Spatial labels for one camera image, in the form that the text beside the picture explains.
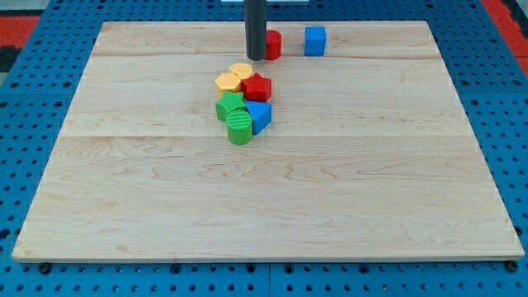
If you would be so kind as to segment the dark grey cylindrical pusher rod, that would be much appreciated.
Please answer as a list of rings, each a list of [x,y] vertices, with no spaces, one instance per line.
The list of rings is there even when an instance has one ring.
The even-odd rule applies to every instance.
[[[243,5],[247,57],[259,61],[266,57],[266,0],[244,0]]]

